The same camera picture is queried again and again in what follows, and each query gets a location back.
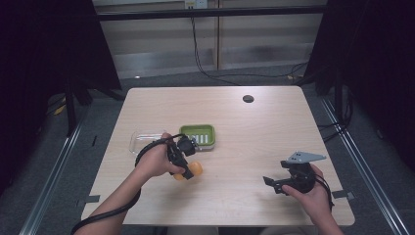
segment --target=gray carpet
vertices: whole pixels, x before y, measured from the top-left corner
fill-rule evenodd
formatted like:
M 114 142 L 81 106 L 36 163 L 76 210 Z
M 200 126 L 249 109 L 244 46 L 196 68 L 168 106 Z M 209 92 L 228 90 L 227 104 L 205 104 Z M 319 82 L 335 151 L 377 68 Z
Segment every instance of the gray carpet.
M 260 77 L 249 75 L 261 73 L 267 75 L 290 73 L 292 67 L 271 67 L 227 71 L 210 71 L 209 74 L 244 73 L 243 76 L 225 76 L 239 85 L 290 85 L 291 81 L 283 77 Z M 217 86 L 232 85 L 211 79 L 199 72 L 125 79 L 121 81 L 126 94 L 131 87 L 159 86 Z M 317 124 L 329 124 L 330 120 L 321 104 L 321 97 L 314 92 L 314 84 L 305 85 L 307 102 Z M 59 185 L 53 193 L 49 207 L 44 214 L 37 234 L 69 234 L 79 221 L 83 207 L 76 202 L 89 195 L 96 172 L 106 151 L 122 102 L 115 101 L 100 93 L 92 92 L 94 102 L 87 112 L 76 144 L 62 173 Z M 327 98 L 333 98 L 331 92 Z M 322 136 L 332 134 L 334 128 L 322 131 Z M 380 184 L 398 209 L 405 224 L 411 231 L 415 225 L 415 174 L 404 165 L 393 146 L 386 139 L 379 138 L 376 125 L 359 109 L 355 111 L 348 128 L 366 161 L 371 166 Z M 67 118 L 65 112 L 59 116 L 49 115 L 37 139 L 37 148 L 25 165 L 12 187 L 0 198 L 0 234 L 18 234 L 26 217 L 36 201 L 43 184 L 53 167 L 65 143 Z M 339 137 L 327 142 L 326 147 L 338 172 L 343 187 L 352 191 L 356 199 L 350 201 L 356 222 L 343 228 L 345 234 L 392 234 L 392 230 L 383 217 L 378 205 L 356 169 L 354 162 Z M 238 228 L 233 234 L 254 234 L 256 229 Z M 122 234 L 153 234 L 153 227 L 126 225 Z

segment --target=black pole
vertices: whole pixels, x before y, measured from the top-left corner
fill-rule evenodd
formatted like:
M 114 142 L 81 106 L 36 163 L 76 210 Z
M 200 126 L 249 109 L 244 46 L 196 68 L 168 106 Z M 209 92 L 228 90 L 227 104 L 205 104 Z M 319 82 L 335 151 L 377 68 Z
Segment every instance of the black pole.
M 68 114 L 67 136 L 71 136 L 76 127 L 76 113 L 75 113 L 75 106 L 73 103 L 72 87 L 71 87 L 71 82 L 70 82 L 69 77 L 67 77 L 66 79 L 65 96 L 66 96 L 67 114 Z
M 336 69 L 335 78 L 335 114 L 339 123 L 343 123 L 343 81 L 342 74 Z
M 170 10 L 157 12 L 131 12 L 131 13 L 102 13 L 96 17 L 99 21 L 124 21 L 144 19 L 171 19 L 171 18 L 204 18 L 204 17 L 236 17 L 236 16 L 262 16 L 262 15 L 291 15 L 291 14 L 317 14 L 325 13 L 326 6 L 310 7 L 279 7 L 279 8 L 217 8 Z

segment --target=black curtain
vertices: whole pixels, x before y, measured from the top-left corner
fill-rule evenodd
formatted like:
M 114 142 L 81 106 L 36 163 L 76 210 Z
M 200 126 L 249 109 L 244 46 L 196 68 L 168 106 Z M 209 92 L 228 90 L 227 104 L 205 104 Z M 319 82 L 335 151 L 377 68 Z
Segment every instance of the black curtain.
M 325 94 L 339 71 L 355 100 L 415 170 L 415 2 L 362 0 L 352 6 L 323 17 L 305 76 Z
M 65 92 L 67 80 L 120 89 L 100 23 L 70 19 L 79 15 L 95 15 L 92 1 L 0 3 L 0 193 L 31 154 L 49 97 Z

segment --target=green tray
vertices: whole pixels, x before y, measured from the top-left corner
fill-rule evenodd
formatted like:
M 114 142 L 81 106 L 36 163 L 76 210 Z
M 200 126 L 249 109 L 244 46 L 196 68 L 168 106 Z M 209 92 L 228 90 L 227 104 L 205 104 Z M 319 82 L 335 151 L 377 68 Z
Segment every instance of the green tray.
M 183 125 L 180 133 L 195 138 L 200 148 L 211 149 L 214 145 L 214 128 L 209 124 Z

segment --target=electrical outlet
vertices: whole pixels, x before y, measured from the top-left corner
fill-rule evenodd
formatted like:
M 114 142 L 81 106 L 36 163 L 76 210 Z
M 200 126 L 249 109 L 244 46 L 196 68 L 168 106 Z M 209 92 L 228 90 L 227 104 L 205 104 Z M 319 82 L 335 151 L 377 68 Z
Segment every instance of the electrical outlet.
M 195 0 L 185 0 L 184 1 L 184 9 L 196 9 L 196 1 Z
M 196 0 L 197 9 L 206 9 L 208 7 L 208 0 Z

